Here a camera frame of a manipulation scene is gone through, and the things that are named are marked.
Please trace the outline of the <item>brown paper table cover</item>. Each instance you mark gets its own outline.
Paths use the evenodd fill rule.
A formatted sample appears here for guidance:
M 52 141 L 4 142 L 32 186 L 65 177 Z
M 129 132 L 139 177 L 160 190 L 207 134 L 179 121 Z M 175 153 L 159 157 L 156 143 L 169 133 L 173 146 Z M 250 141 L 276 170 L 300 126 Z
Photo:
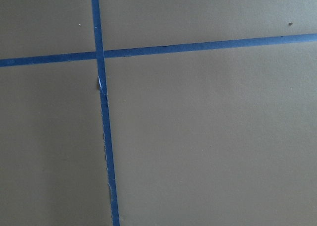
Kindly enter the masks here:
M 317 0 L 99 0 L 104 50 L 317 34 Z M 91 0 L 0 0 L 0 59 L 95 52 Z M 106 58 L 119 226 L 314 226 L 317 41 Z M 0 67 L 0 223 L 113 226 L 97 61 Z

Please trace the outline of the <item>long blue tape strip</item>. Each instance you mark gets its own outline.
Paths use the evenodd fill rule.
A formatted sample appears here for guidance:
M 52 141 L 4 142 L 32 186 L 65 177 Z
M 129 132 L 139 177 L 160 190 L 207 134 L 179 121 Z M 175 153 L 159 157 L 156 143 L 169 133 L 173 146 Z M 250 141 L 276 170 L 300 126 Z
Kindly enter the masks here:
M 105 159 L 108 177 L 108 186 L 110 192 L 110 209 L 111 221 L 114 226 L 120 225 L 118 199 L 115 180 L 115 168 L 112 149 L 111 127 L 109 118 L 109 106 L 107 99 L 107 85 L 106 85 L 106 65 L 103 47 L 102 24 L 100 14 L 99 0 L 91 0 L 92 15 L 94 24 L 96 59 L 98 68 L 98 82 L 100 88 L 101 114 L 103 123 Z

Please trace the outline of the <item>crossing blue tape strip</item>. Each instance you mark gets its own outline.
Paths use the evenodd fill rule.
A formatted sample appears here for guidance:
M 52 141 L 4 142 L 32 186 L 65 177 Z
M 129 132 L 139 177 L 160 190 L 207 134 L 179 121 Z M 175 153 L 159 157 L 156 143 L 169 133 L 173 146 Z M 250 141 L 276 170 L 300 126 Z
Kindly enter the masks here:
M 71 62 L 82 60 L 96 60 L 97 63 L 103 63 L 106 58 L 117 57 L 134 57 L 146 55 L 158 55 L 169 53 L 184 53 L 205 50 L 230 49 L 242 47 L 255 46 L 270 46 L 291 43 L 315 42 L 317 40 L 316 33 L 313 34 L 299 34 L 287 36 L 261 37 L 261 38 L 247 38 L 236 40 L 223 40 L 201 43 L 176 44 L 167 46 L 152 46 L 139 47 L 128 49 L 104 50 L 99 52 L 83 52 L 83 53 L 68 53 L 47 56 L 32 56 L 32 57 L 18 57 L 7 58 L 0 60 L 1 67 L 36 65 L 46 63 Z

